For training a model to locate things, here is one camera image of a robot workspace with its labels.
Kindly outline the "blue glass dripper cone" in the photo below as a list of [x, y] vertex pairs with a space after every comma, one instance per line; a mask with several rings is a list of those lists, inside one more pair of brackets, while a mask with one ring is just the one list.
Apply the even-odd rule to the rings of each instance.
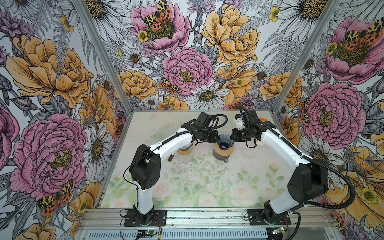
[[219, 140], [217, 143], [218, 143], [219, 149], [223, 151], [227, 151], [234, 146], [234, 141], [231, 139], [231, 136], [228, 134], [219, 135]]

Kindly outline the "smoked grey glass carafe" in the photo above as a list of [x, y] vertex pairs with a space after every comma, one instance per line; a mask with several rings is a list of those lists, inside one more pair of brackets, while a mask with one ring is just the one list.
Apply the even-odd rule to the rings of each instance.
[[228, 156], [219, 155], [215, 151], [213, 151], [213, 156], [215, 157], [216, 160], [224, 162], [224, 163], [228, 163], [229, 162], [229, 158], [230, 158], [230, 155], [228, 155]]

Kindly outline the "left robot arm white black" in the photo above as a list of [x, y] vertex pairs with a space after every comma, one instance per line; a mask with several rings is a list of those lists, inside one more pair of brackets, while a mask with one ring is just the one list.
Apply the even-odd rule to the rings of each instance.
[[209, 115], [201, 112], [197, 119], [192, 119], [174, 134], [154, 145], [140, 145], [132, 163], [127, 167], [132, 184], [137, 188], [137, 202], [133, 213], [147, 224], [154, 215], [153, 189], [161, 176], [162, 163], [178, 150], [189, 150], [194, 142], [215, 144], [219, 140], [218, 129], [224, 127], [228, 117], [223, 114]]

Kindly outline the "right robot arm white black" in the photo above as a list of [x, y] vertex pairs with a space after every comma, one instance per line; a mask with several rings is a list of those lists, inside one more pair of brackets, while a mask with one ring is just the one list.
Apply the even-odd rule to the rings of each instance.
[[272, 149], [285, 163], [291, 178], [287, 191], [265, 203], [262, 216], [271, 224], [288, 212], [310, 205], [311, 200], [328, 190], [328, 170], [293, 145], [274, 124], [261, 120], [256, 111], [240, 106], [235, 116], [234, 142], [262, 142]]

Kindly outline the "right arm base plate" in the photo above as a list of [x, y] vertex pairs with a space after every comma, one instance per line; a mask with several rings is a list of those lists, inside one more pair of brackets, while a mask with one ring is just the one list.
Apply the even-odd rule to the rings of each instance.
[[275, 214], [269, 209], [248, 209], [245, 214], [251, 226], [272, 226], [272, 225], [291, 225], [291, 220], [287, 212]]

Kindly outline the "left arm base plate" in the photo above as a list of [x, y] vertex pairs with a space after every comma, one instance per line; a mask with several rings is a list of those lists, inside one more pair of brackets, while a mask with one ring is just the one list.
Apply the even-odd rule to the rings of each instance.
[[141, 214], [138, 210], [128, 209], [125, 227], [164, 227], [167, 221], [167, 210], [150, 210], [147, 214]]

